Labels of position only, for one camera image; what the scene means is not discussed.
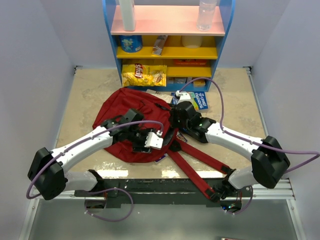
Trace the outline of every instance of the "toy shelf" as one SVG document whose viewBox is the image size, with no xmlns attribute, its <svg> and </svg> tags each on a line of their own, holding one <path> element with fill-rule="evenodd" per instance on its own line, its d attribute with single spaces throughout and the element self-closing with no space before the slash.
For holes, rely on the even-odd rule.
<svg viewBox="0 0 320 240">
<path fill-rule="evenodd" d="M 125 31 L 120 6 L 115 8 L 112 35 L 205 35 L 224 36 L 225 28 L 220 8 L 214 11 L 212 28 L 201 32 L 196 28 L 199 6 L 136 5 L 135 30 Z"/>
<path fill-rule="evenodd" d="M 135 5 L 135 31 L 124 31 L 121 9 L 116 0 L 102 0 L 102 5 L 105 26 L 120 79 L 123 59 L 155 58 L 165 60 L 168 77 L 213 78 L 232 23 L 236 0 L 220 0 L 214 12 L 212 27 L 205 32 L 196 28 L 199 6 Z M 123 51 L 118 35 L 142 35 L 142 49 L 134 53 Z M 151 54 L 158 35 L 168 35 L 161 56 Z M 193 49 L 183 47 L 181 36 L 203 36 L 202 45 Z M 206 59 L 208 63 L 195 66 L 175 65 L 173 59 Z M 190 84 L 185 90 L 207 92 L 210 85 L 210 81 L 206 81 L 202 87 Z M 175 92 L 182 86 L 183 84 L 174 83 L 166 86 L 128 88 Z"/>
<path fill-rule="evenodd" d="M 152 55 L 157 35 L 143 35 L 142 49 L 138 52 L 125 52 L 117 47 L 118 59 L 218 59 L 214 36 L 204 36 L 201 47 L 186 48 L 181 44 L 181 36 L 168 36 L 161 56 Z"/>
</svg>

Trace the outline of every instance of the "white backdrop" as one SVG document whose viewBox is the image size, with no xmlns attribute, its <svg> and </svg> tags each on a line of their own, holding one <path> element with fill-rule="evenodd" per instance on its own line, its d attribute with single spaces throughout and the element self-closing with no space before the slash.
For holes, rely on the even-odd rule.
<svg viewBox="0 0 320 240">
<path fill-rule="evenodd" d="M 102 0 L 40 0 L 71 61 L 115 68 Z M 219 67 L 252 66 L 290 0 L 237 0 Z M 199 0 L 135 0 L 137 5 L 198 5 Z"/>
<path fill-rule="evenodd" d="M 269 134 L 283 148 L 320 151 L 320 2 L 307 2 L 290 1 L 253 66 L 253 79 Z M 292 166 L 307 157 L 289 155 Z M 320 236 L 319 170 L 316 159 L 289 173 L 308 240 Z"/>
<path fill-rule="evenodd" d="M 27 173 L 54 146 L 73 66 L 39 0 L 0 1 L 0 32 L 0 239 L 17 240 Z"/>
</svg>

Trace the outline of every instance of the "blue container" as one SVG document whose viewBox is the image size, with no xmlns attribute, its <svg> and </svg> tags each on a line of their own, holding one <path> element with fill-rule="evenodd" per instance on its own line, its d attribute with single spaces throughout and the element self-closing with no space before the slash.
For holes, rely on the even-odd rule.
<svg viewBox="0 0 320 240">
<path fill-rule="evenodd" d="M 141 35 L 120 35 L 121 48 L 127 53 L 136 53 L 142 49 Z"/>
</svg>

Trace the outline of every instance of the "red object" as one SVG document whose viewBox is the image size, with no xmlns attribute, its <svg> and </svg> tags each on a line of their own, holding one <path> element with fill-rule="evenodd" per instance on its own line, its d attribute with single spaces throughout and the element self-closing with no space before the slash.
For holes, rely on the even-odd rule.
<svg viewBox="0 0 320 240">
<path fill-rule="evenodd" d="M 206 65 L 207 59 L 174 59 L 175 65 Z"/>
<path fill-rule="evenodd" d="M 144 115 L 145 120 L 155 120 L 163 123 L 163 136 L 165 136 L 170 127 L 170 112 L 156 106 L 156 104 L 159 104 L 168 110 L 170 109 L 170 106 L 165 101 L 156 96 L 130 88 L 120 88 L 103 103 L 94 121 L 93 128 L 95 129 L 107 119 L 112 119 L 118 115 L 124 115 L 129 109 L 136 109 Z M 157 124 L 152 123 L 145 124 L 145 127 L 159 129 Z M 168 145 L 163 146 L 161 150 L 152 149 L 151 153 L 132 152 L 132 143 L 129 141 L 117 142 L 116 144 L 105 148 L 105 150 L 127 163 L 154 162 L 162 157 L 165 153 L 168 153 L 168 155 L 184 171 L 184 173 L 205 195 L 205 197 L 209 199 L 210 197 L 207 195 L 206 191 L 209 190 L 212 193 L 215 191 L 197 174 L 197 172 L 187 163 L 186 160 L 183 159 L 183 157 L 177 151 L 170 150 L 169 146 L 173 143 L 173 141 L 176 141 L 180 145 L 182 151 L 223 174 L 226 174 L 224 170 L 230 168 L 217 159 L 178 139 L 177 131 L 178 129 L 175 129 L 173 135 L 174 137 Z"/>
<path fill-rule="evenodd" d="M 112 119 L 117 115 L 125 115 L 129 109 L 136 109 L 144 115 L 144 120 L 155 120 L 163 123 L 163 136 L 165 136 L 170 127 L 170 112 L 161 109 L 155 104 L 170 109 L 170 106 L 164 100 L 149 93 L 130 88 L 120 88 L 103 103 L 92 127 L 95 129 L 107 119 Z M 144 126 L 146 128 L 160 129 L 159 125 L 153 123 L 147 123 Z M 161 150 L 152 149 L 152 153 L 132 152 L 132 143 L 123 141 L 117 142 L 105 148 L 105 150 L 127 163 L 149 163 L 162 157 L 168 148 L 169 144 Z"/>
</svg>

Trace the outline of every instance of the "blue shelf frame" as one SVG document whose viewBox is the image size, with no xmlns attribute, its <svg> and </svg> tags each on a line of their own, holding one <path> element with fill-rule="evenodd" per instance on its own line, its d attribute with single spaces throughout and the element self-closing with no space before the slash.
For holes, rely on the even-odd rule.
<svg viewBox="0 0 320 240">
<path fill-rule="evenodd" d="M 104 15 L 104 22 L 106 26 L 106 30 L 111 42 L 112 47 L 112 53 L 115 60 L 116 68 L 118 70 L 118 74 L 120 77 L 120 81 L 122 80 L 121 72 L 122 72 L 122 60 L 117 58 L 117 49 L 118 49 L 118 43 L 117 43 L 117 36 L 111 35 L 111 27 L 115 16 L 116 11 L 116 0 L 102 0 L 102 8 L 103 8 L 103 15 Z M 236 0 L 221 0 L 219 4 L 222 23 L 225 31 L 224 36 L 215 36 L 215 44 L 216 49 L 218 52 L 218 59 L 217 60 L 211 60 L 211 78 L 214 77 L 220 57 L 223 52 L 223 48 L 227 39 L 227 36 L 229 34 L 230 26 L 234 18 L 235 13 L 235 7 L 236 7 Z M 167 84 L 167 86 L 130 86 L 129 88 L 140 90 L 140 91 L 146 91 L 147 89 L 151 89 L 158 92 L 175 92 L 177 90 L 180 90 L 180 88 L 183 86 L 183 84 L 174 83 L 174 84 Z M 211 81 L 206 81 L 205 86 L 203 87 L 194 87 L 193 84 L 188 85 L 185 90 L 186 91 L 205 91 L 208 92 L 211 86 Z"/>
</svg>

